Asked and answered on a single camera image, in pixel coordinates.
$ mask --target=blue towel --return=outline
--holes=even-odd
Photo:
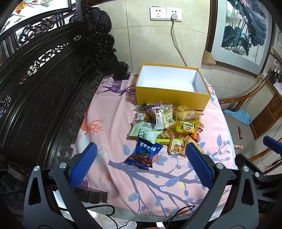
[[[253,120],[250,119],[248,112],[245,110],[238,110],[238,111],[223,111],[224,114],[230,114],[234,118],[238,119],[240,122],[244,123],[245,125],[250,125]]]

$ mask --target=framed painting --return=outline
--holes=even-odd
[[[72,11],[71,0],[24,0],[17,5],[10,17],[6,21],[0,34],[17,23],[42,13],[60,11]]]
[[[273,42],[274,57],[282,63],[282,32],[275,24],[275,38]]]
[[[275,23],[259,0],[211,0],[206,50],[217,64],[251,75],[262,73]]]

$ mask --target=picture frame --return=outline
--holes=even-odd
[[[275,37],[273,40],[273,56],[282,63],[282,32],[275,23]]]
[[[266,66],[274,32],[275,22],[259,0],[211,0],[205,50],[216,64],[257,76]]]

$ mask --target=blue snack bag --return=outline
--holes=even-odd
[[[137,164],[144,168],[153,168],[153,157],[161,150],[163,146],[158,143],[150,143],[146,140],[139,139],[135,151],[124,163]]]

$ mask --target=yellow box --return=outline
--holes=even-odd
[[[202,111],[211,94],[197,68],[144,63],[136,83],[137,103],[186,105]]]

